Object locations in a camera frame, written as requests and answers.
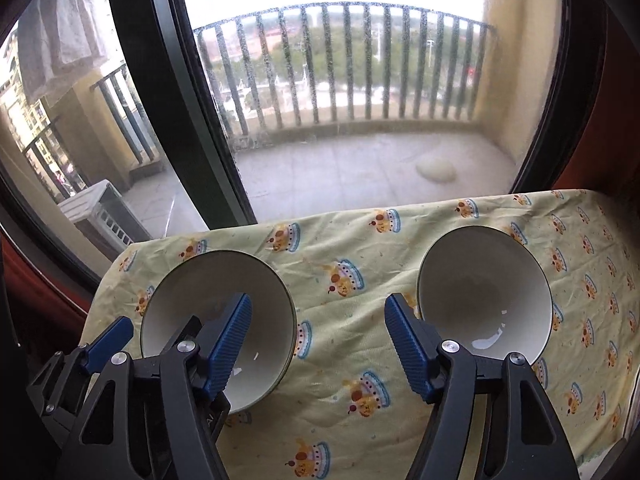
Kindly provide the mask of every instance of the tiled floor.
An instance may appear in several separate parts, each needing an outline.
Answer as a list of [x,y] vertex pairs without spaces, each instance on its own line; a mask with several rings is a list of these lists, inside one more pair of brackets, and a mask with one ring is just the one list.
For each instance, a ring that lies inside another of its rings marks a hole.
[[[422,158],[448,160],[456,178],[429,181]],[[502,194],[513,161],[479,134],[373,134],[292,142],[236,154],[258,222],[343,209]],[[154,238],[204,231],[206,224],[174,171],[140,180],[124,199]]]
[[153,238],[207,230],[171,167],[139,180],[123,198]]

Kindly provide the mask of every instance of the glass window pane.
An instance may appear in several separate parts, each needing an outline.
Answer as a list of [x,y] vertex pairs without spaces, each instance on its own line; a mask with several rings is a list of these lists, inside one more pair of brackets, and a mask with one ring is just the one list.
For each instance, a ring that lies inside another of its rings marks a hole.
[[130,243],[207,228],[146,116],[108,0],[29,4],[0,48],[0,133],[22,198],[98,274]]
[[258,221],[508,192],[561,0],[186,0]]

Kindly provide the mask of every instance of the white cloth hanging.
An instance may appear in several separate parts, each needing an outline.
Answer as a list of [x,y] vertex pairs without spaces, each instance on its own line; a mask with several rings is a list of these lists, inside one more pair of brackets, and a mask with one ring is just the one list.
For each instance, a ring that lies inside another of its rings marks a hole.
[[18,21],[22,84],[31,104],[58,101],[113,55],[106,0],[32,0]]

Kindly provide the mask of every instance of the ceramic bowl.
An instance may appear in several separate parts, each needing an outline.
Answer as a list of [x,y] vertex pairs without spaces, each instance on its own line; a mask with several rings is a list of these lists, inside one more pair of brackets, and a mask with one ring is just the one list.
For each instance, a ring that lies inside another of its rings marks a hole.
[[263,261],[239,251],[210,251],[180,264],[156,288],[142,319],[143,357],[158,355],[190,315],[204,324],[219,315],[235,292],[249,295],[251,325],[225,395],[231,413],[264,398],[289,367],[296,342],[296,313],[286,286]]
[[466,226],[427,252],[418,275],[422,318],[471,353],[532,364],[551,333],[551,291],[531,253],[508,234]]

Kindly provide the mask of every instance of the yellow tablecloth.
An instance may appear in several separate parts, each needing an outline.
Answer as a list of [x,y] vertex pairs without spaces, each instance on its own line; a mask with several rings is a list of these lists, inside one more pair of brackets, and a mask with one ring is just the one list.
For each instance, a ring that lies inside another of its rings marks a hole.
[[[300,340],[276,390],[227,421],[218,448],[229,476],[401,479],[431,409],[408,386],[385,328],[384,300],[402,292],[415,306],[418,268],[431,244],[460,226],[492,226],[519,240],[550,284],[553,330],[533,367],[581,463],[622,436],[640,363],[640,258],[630,238],[639,231],[630,223],[606,197],[564,190],[153,240],[130,246],[111,266],[82,341],[124,314],[135,326],[126,350],[140,357],[141,314],[174,267],[215,249],[254,254],[288,286]],[[465,465],[463,476],[473,469]]]

